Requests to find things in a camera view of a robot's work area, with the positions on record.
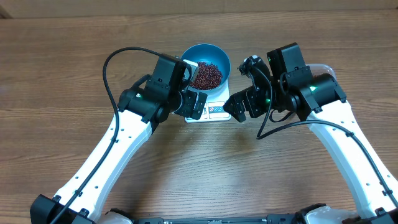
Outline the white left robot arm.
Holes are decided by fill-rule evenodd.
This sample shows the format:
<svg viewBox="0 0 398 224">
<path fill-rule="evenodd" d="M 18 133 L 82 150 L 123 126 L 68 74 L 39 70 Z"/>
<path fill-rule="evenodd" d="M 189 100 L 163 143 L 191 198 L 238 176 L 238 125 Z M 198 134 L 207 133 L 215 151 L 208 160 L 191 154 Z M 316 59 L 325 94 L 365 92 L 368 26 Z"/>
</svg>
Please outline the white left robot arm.
<svg viewBox="0 0 398 224">
<path fill-rule="evenodd" d="M 111 124 L 77 173 L 52 198 L 39 195 L 32 223 L 99 223 L 106 199 L 137 150 L 170 113 L 199 119 L 207 95 L 189 89 L 132 86 L 124 90 Z"/>
</svg>

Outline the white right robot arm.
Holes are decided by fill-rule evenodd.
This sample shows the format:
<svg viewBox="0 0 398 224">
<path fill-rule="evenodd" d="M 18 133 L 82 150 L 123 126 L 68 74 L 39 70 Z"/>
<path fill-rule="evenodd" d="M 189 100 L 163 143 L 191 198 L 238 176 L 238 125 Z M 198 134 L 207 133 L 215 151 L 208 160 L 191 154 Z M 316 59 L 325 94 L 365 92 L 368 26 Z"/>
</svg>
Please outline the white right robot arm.
<svg viewBox="0 0 398 224">
<path fill-rule="evenodd" d="M 267 217 L 267 223 L 396 223 L 397 179 L 382 163 L 356 122 L 333 69 L 304 62 L 292 43 L 243 60 L 249 88 L 231 95 L 224 111 L 239 122 L 273 112 L 296 115 L 322 142 L 343 176 L 356 205 L 353 212 L 317 203 L 294 214 Z"/>
</svg>

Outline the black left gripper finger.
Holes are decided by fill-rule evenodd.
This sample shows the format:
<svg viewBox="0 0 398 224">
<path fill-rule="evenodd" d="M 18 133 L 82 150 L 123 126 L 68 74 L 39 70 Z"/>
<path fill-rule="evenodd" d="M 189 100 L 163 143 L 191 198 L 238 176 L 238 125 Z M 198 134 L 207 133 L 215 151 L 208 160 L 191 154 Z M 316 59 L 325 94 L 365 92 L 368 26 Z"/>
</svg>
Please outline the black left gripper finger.
<svg viewBox="0 0 398 224">
<path fill-rule="evenodd" d="M 195 106 L 193 108 L 193 112 L 191 115 L 192 119 L 199 120 L 202 116 L 205 104 L 206 104 L 206 99 L 207 99 L 207 94 L 203 92 L 198 93 L 198 97 L 195 103 Z"/>
<path fill-rule="evenodd" d="M 195 110 L 198 93 L 187 90 L 181 92 L 182 102 L 178 110 L 174 111 L 175 114 L 180 116 L 197 116 L 198 111 Z"/>
</svg>

